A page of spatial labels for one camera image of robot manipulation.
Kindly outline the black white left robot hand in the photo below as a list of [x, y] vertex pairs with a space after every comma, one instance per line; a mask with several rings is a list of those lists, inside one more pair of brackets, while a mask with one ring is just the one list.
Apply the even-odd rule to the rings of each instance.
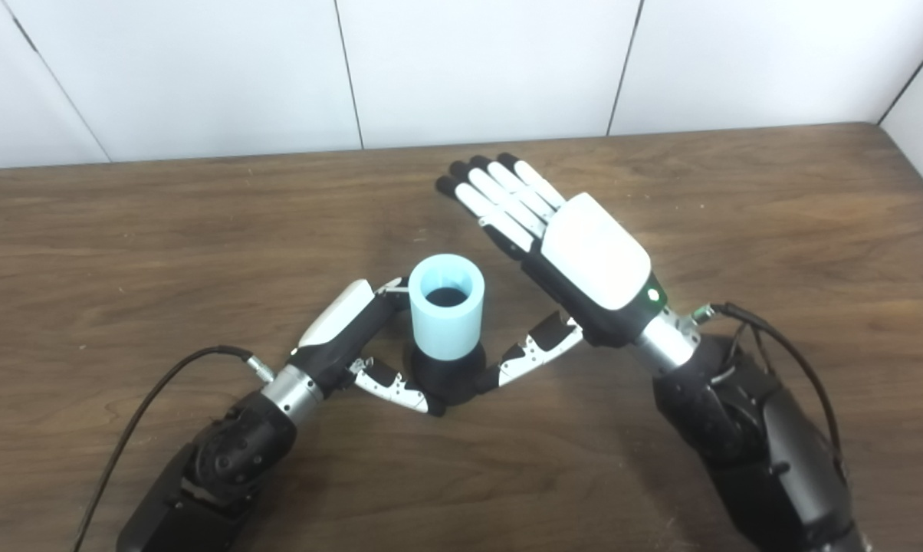
[[423, 415], [441, 417], [446, 406], [363, 348], [408, 307], [408, 279], [373, 289], [366, 279], [350, 283], [308, 327], [286, 366], [263, 389], [298, 424], [325, 399], [356, 386], [375, 398]]

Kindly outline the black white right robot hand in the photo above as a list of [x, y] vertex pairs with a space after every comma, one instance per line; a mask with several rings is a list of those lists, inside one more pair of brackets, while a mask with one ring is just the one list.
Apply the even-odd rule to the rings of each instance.
[[665, 305], [648, 252], [589, 193], [564, 198], [521, 158], [502, 153], [455, 161], [435, 182], [494, 244], [560, 305], [476, 381], [480, 394], [507, 385], [578, 343], [634, 343]]

